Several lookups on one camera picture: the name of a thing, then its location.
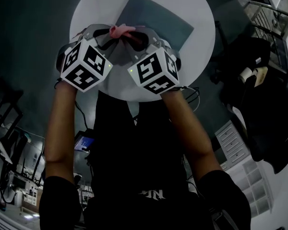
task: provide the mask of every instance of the gray cloth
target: gray cloth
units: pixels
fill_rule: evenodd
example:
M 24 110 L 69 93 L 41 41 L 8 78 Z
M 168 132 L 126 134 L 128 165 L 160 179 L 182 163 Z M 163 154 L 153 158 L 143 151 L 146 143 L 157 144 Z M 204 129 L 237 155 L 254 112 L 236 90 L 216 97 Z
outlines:
M 151 0 L 129 0 L 116 22 L 116 25 L 121 24 L 152 28 L 178 51 L 194 29 L 183 19 Z

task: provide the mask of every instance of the black t-shirt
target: black t-shirt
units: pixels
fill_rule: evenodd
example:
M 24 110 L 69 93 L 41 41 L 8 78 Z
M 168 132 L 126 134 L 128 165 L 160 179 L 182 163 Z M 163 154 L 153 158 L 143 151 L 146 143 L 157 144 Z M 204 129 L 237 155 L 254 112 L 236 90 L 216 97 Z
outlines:
M 214 229 L 209 209 L 225 210 L 239 230 L 249 230 L 251 211 L 243 192 L 223 171 L 212 171 L 197 183 L 197 194 L 149 190 L 138 193 L 128 188 L 93 197 L 84 210 L 87 229 L 123 227 L 124 229 Z M 49 177 L 44 183 L 40 206 L 41 230 L 73 229 L 79 221 L 81 206 L 78 191 L 72 183 Z

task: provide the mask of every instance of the gray floor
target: gray floor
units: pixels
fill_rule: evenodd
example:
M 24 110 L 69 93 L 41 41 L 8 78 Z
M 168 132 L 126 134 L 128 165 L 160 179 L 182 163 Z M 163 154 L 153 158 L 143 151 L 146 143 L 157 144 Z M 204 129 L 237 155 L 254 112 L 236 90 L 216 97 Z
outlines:
M 44 136 L 54 95 L 58 49 L 68 43 L 73 12 L 80 0 L 0 0 L 0 77 L 14 89 L 22 89 L 18 102 L 24 113 L 19 126 Z M 249 20 L 236 0 L 207 0 L 215 20 L 221 21 L 228 41 L 243 32 Z M 222 51 L 218 35 L 214 54 Z M 222 84 L 214 85 L 209 77 L 214 65 L 208 64 L 192 84 L 200 87 L 201 105 L 196 111 L 210 137 L 231 117 L 219 101 Z M 97 90 L 78 93 L 77 101 L 86 114 L 87 124 L 95 122 Z M 82 115 L 75 114 L 75 132 L 85 130 Z M 75 171 L 89 181 L 85 153 L 75 155 Z

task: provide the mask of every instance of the black sleeve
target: black sleeve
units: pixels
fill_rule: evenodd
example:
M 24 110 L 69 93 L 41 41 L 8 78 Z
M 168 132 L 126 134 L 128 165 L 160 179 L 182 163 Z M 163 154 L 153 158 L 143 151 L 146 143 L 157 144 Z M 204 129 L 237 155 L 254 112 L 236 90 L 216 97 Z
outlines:
M 74 184 L 51 176 L 44 182 L 39 203 L 40 229 L 74 229 L 80 219 L 79 194 Z
M 239 230 L 251 229 L 251 209 L 244 193 L 224 171 L 211 171 L 197 183 L 213 207 L 227 211 Z

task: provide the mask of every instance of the table top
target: table top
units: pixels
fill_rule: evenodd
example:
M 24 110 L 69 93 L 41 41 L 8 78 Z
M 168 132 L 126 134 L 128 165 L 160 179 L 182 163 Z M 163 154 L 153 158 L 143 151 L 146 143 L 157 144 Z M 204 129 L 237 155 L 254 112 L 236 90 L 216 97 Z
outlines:
M 180 50 L 180 84 L 189 86 L 203 72 L 215 45 L 215 23 L 206 0 L 152 0 L 170 10 L 194 27 Z M 70 39 L 95 23 L 115 24 L 128 0 L 81 0 L 72 18 Z M 114 66 L 98 88 L 117 99 L 136 102 L 160 100 L 144 88 L 136 86 L 125 66 Z

